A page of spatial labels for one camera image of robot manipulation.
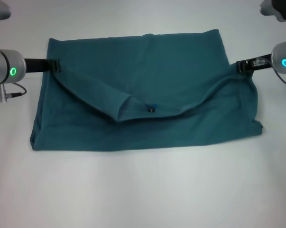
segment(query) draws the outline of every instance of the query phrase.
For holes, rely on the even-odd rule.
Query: folded cloth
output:
[[[209,145],[262,133],[252,74],[230,65],[218,30],[49,40],[33,150]]]

